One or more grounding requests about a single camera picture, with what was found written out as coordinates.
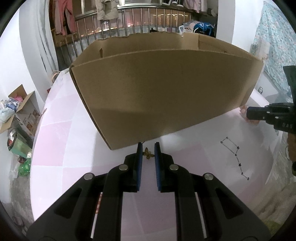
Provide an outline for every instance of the gold butterfly ornament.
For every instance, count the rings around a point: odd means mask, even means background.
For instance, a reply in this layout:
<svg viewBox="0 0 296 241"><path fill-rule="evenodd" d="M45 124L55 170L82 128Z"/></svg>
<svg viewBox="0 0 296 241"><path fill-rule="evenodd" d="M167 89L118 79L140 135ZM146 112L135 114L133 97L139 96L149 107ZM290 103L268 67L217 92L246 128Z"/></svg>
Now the gold butterfly ornament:
<svg viewBox="0 0 296 241"><path fill-rule="evenodd" d="M148 151L148 148L145 148L145 151L143 152L143 156L146 156L146 159L149 160L151 157L154 157L153 154L151 154L151 151Z"/></svg>

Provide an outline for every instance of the pink table surface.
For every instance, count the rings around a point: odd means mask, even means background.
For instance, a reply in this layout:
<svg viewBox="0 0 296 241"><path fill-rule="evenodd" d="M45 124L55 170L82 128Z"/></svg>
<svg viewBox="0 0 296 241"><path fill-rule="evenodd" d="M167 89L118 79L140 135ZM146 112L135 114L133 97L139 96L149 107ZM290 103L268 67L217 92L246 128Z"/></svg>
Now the pink table surface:
<svg viewBox="0 0 296 241"><path fill-rule="evenodd" d="M253 91L248 104L265 106L268 102ZM85 173L107 173L123 163L126 155L136 151L136 145L113 151L107 147L67 71L58 76L44 109L35 137L30 174L35 220ZM146 141L143 148L154 153L154 143L160 142L162 152L172 155L175 163L194 174L213 173L248 203L260 192L269 176L281 134L276 134L265 122L257 126L247 123L237 108L187 129ZM241 175L233 153L220 143L226 137L240 147L237 156L249 180ZM123 197L122 240L176 240L174 194L157 191L154 158L143 157L140 191L124 193Z"/></svg>

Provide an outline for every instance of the green plastic bottle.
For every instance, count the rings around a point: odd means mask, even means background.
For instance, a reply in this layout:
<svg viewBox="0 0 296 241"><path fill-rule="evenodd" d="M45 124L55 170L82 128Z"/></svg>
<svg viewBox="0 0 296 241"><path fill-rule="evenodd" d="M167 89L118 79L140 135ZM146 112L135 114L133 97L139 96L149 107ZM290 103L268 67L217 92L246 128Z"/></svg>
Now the green plastic bottle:
<svg viewBox="0 0 296 241"><path fill-rule="evenodd" d="M26 177L30 174L31 158L28 158L23 164L19 166L19 175Z"/></svg>

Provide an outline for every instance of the metal window bars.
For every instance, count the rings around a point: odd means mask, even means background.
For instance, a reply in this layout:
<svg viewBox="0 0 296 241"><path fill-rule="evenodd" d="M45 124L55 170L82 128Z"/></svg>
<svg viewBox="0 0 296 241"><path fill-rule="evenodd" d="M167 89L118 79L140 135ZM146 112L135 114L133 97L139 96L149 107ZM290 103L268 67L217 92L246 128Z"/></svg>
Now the metal window bars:
<svg viewBox="0 0 296 241"><path fill-rule="evenodd" d="M96 10L85 12L81 0L82 13L75 17L77 33L57 36L56 52L61 68L67 68L96 39L114 36L128 36L133 33L148 33L151 28L158 31L178 32L183 22L192 18L192 11L161 4L126 4L118 6L119 18L97 20Z"/></svg>

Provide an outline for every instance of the cardboard box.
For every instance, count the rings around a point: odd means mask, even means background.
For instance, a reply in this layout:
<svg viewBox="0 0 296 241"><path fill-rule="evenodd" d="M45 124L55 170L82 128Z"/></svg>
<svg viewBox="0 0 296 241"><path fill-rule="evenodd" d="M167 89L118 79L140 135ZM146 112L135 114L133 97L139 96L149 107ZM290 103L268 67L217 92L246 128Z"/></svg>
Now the cardboard box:
<svg viewBox="0 0 296 241"><path fill-rule="evenodd" d="M21 129L30 138L34 138L37 130L37 119L40 114L30 100L30 97L33 93L34 91L30 94L27 94L23 85L21 85L8 96L13 98L16 96L21 96L23 98L23 102L18 107L17 112L12 117L10 117L7 122L2 124L0 128L0 134L10 128L20 129L21 127Z"/></svg>
<svg viewBox="0 0 296 241"><path fill-rule="evenodd" d="M212 37L157 32L96 40L70 74L114 150L244 105L262 66L255 56Z"/></svg>

